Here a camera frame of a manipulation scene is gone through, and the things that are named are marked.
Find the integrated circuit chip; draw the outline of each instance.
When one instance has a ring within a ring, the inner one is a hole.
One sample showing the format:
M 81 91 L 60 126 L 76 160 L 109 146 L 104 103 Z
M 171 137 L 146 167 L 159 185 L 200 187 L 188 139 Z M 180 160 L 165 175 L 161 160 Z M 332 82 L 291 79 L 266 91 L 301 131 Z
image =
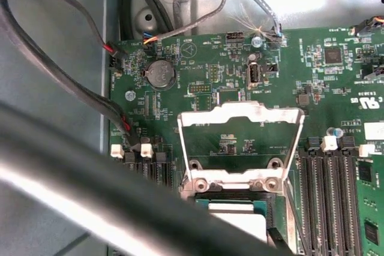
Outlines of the integrated circuit chip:
M 299 94 L 298 95 L 298 104 L 301 106 L 310 105 L 310 96 L 308 94 Z
M 359 162 L 359 177 L 360 180 L 372 182 L 372 167 L 370 163 Z
M 372 243 L 379 245 L 379 229 L 377 226 L 372 223 L 365 221 L 364 222 L 365 238 Z
M 325 64 L 342 64 L 340 48 L 325 48 L 324 49 Z

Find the mounting screw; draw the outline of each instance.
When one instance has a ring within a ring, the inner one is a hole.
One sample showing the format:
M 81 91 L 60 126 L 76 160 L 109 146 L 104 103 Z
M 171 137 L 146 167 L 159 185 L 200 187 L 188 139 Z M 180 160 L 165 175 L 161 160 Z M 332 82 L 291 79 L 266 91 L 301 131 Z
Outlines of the mounting screw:
M 125 99 L 127 101 L 133 101 L 136 98 L 135 91 L 126 91 L 125 93 Z
M 273 157 L 271 160 L 269 160 L 267 169 L 277 169 L 283 167 L 283 162 L 280 158 Z
M 206 183 L 204 179 L 198 179 L 194 183 L 194 189 L 196 190 L 196 192 L 205 192 L 206 190 L 208 190 L 207 188 L 208 183 Z
M 260 36 L 255 36 L 252 38 L 251 45 L 255 48 L 260 48 L 263 46 L 263 39 Z
M 261 189 L 261 188 L 263 188 L 263 183 L 260 182 L 260 181 L 257 181 L 257 182 L 254 184 L 254 186 L 255 186 L 256 188 L 258 188 L 258 189 Z
M 270 191 L 276 191 L 278 188 L 278 182 L 275 178 L 268 178 L 265 181 L 265 186 Z

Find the ram slot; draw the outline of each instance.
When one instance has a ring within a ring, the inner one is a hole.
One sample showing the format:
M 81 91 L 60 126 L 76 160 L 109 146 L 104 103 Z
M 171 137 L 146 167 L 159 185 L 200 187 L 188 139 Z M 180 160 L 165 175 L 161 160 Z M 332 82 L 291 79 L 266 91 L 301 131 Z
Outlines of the ram slot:
M 317 237 L 315 242 L 315 255 L 328 256 L 328 236 L 326 226 L 326 208 L 324 196 L 324 171 L 323 159 L 321 157 L 313 157 L 312 177 L 314 180 L 313 202 L 316 207 L 316 220 L 317 220 Z
M 299 178 L 300 178 L 300 194 L 301 194 L 301 218 L 304 237 L 308 243 L 308 251 L 312 251 L 312 229 L 311 229 L 311 215 L 310 215 L 310 196 L 308 193 L 308 159 L 306 157 L 300 157 L 298 161 L 299 165 Z
M 171 162 L 157 163 L 157 183 L 168 187 L 173 186 L 173 169 Z
M 340 157 L 338 162 L 343 204 L 343 222 L 345 246 L 349 255 L 361 256 L 359 212 L 357 207 L 356 176 L 353 158 L 350 155 Z
M 325 172 L 325 204 L 328 228 L 328 246 L 332 256 L 344 256 L 345 241 L 342 222 L 340 178 L 338 158 L 328 155 L 324 157 Z

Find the cable connector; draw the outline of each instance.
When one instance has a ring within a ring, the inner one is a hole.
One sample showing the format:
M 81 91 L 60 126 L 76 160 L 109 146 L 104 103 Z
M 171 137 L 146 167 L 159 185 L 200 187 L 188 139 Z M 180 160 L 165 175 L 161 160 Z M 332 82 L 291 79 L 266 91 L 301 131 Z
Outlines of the cable connector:
M 109 52 L 109 54 L 116 59 L 125 59 L 128 58 L 128 53 L 121 49 L 119 46 L 117 46 L 113 42 L 108 42 L 104 48 Z
M 350 33 L 354 36 L 361 37 L 373 33 L 384 27 L 384 17 L 374 16 L 358 25 L 352 26 Z

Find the blurry black cable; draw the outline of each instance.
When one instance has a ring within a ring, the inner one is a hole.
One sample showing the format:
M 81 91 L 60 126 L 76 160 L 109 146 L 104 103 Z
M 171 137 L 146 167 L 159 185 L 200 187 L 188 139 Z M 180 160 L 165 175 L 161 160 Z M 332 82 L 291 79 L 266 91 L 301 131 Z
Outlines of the blurry black cable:
M 145 2 L 155 17 L 159 33 L 163 34 L 173 31 L 172 22 L 162 3 L 159 0 L 145 0 Z
M 64 248 L 60 249 L 60 251 L 54 253 L 53 256 L 65 256 L 68 255 L 68 253 L 77 247 L 79 244 L 83 243 L 86 239 L 90 237 L 90 234 L 88 232 L 85 232 L 81 234 L 78 238 L 74 239 L 71 241 L 67 246 Z
M 119 22 L 120 22 L 120 39 L 134 39 L 132 30 L 132 0 L 120 0 Z
M 87 19 L 94 35 L 98 42 L 104 46 L 103 41 L 95 22 L 91 15 L 87 12 L 76 0 L 64 0 L 74 8 L 78 9 Z M 0 0 L 0 28 L 8 36 L 11 42 L 24 54 L 32 64 L 39 68 L 43 73 L 50 76 L 68 93 L 76 96 L 79 100 L 85 104 L 99 111 L 102 115 L 105 115 L 119 131 L 122 136 L 130 144 L 134 146 L 139 141 L 137 137 L 131 131 L 130 126 L 127 124 L 126 117 L 117 103 L 109 100 L 106 97 L 102 97 L 95 92 L 82 86 L 80 83 L 72 79 L 67 73 L 65 73 L 48 55 L 36 44 L 35 41 L 23 30 L 17 20 L 14 18 L 8 0 Z

